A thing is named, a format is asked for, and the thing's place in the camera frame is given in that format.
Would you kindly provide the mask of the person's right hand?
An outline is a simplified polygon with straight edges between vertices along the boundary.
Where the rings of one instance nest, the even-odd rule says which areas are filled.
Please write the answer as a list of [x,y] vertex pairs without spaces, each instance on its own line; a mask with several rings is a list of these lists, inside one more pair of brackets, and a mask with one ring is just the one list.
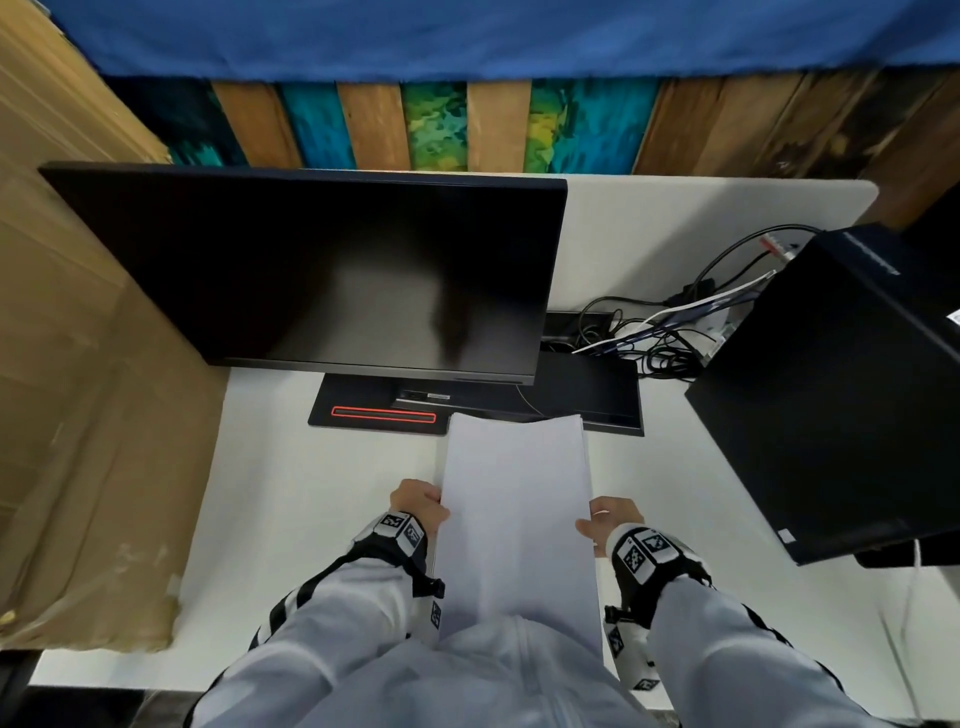
[[[591,517],[606,517],[606,546],[608,546],[611,535],[619,528],[645,525],[645,518],[634,501],[619,496],[595,496],[589,501],[589,517],[587,519],[589,520]],[[609,557],[608,548],[606,548],[606,557],[595,558],[603,559],[607,557]]]

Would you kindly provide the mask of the person's left hand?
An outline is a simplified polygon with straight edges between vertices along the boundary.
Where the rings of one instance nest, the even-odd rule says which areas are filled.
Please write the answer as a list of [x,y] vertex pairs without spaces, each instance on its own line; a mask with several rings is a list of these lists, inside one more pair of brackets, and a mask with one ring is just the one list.
[[442,491],[437,486],[425,480],[404,478],[390,493],[390,510],[393,512],[403,512],[415,517],[426,534],[425,500],[427,497],[432,497],[441,502]]

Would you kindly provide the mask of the white paper sheet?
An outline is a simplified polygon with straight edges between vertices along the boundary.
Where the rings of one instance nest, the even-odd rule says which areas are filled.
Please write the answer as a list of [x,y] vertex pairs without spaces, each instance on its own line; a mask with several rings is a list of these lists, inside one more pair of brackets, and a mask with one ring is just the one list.
[[603,657],[594,546],[575,528],[594,496],[588,460],[577,415],[450,418],[440,486],[450,516],[434,545],[441,640],[521,617]]

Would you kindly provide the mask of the person's right forearm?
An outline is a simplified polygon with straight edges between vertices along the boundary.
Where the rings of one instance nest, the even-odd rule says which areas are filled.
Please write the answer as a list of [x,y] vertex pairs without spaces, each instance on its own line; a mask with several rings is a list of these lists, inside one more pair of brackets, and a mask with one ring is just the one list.
[[886,728],[820,663],[689,577],[662,591],[649,646],[682,728]]

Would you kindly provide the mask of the person's left forearm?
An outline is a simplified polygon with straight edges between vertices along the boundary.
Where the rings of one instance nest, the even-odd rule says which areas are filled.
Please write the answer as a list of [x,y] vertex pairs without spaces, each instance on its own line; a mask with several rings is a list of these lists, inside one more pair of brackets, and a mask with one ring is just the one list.
[[406,639],[413,606],[413,579],[400,565],[367,557],[340,565],[222,673],[184,728],[295,728],[348,676]]

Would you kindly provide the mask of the black monitor stand base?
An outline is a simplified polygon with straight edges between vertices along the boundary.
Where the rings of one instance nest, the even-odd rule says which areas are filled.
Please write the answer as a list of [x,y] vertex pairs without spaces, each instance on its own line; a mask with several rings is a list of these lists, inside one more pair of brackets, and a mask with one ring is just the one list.
[[643,436],[633,361],[542,351],[530,385],[328,373],[313,428],[445,436],[454,414],[527,424],[579,416],[586,431]]

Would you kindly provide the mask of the person's white hooded jacket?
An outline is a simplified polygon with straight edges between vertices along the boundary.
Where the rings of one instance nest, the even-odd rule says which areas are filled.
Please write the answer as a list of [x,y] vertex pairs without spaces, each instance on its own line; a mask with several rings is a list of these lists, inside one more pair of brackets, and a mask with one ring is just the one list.
[[518,616],[434,648],[409,639],[334,686],[299,728],[659,728],[602,656]]

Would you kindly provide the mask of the white power strip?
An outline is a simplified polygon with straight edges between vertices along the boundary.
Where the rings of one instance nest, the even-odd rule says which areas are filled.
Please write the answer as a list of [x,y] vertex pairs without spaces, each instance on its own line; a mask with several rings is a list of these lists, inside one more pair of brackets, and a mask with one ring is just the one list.
[[631,337],[618,346],[616,353],[627,358],[637,358],[652,348],[664,346],[683,351],[691,349],[702,361],[707,361],[727,337],[725,328],[729,311],[715,311],[696,320],[667,322],[649,331],[643,336]]

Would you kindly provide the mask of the black computer monitor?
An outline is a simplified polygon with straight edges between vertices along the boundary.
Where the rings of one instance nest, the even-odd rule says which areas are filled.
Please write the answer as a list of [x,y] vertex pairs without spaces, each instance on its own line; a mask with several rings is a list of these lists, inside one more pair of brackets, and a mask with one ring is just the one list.
[[562,177],[51,161],[212,365],[533,383]]

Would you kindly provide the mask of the black computer tower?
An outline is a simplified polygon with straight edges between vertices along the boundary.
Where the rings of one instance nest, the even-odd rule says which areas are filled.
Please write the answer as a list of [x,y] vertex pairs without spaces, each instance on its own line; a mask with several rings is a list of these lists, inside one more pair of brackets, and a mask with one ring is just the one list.
[[686,398],[792,560],[960,533],[960,265],[814,236]]

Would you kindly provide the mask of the brown cardboard box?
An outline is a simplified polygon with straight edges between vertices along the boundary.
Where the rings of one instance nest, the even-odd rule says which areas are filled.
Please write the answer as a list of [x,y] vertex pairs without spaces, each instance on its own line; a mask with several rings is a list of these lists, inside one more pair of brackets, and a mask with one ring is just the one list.
[[35,0],[0,0],[0,650],[169,648],[229,373],[42,178],[171,162]]

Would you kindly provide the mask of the painted wooden plank panel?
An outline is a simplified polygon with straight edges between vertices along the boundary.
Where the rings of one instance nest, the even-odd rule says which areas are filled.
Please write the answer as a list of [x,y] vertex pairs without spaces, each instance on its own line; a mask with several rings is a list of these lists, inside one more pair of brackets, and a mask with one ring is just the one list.
[[177,164],[864,180],[960,212],[960,66],[407,83],[106,77]]

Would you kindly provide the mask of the blue cloth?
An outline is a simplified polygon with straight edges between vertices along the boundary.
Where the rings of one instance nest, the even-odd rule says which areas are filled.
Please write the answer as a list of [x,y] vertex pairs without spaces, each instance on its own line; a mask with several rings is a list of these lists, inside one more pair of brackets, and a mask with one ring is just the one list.
[[106,76],[393,83],[960,65],[960,0],[35,0]]

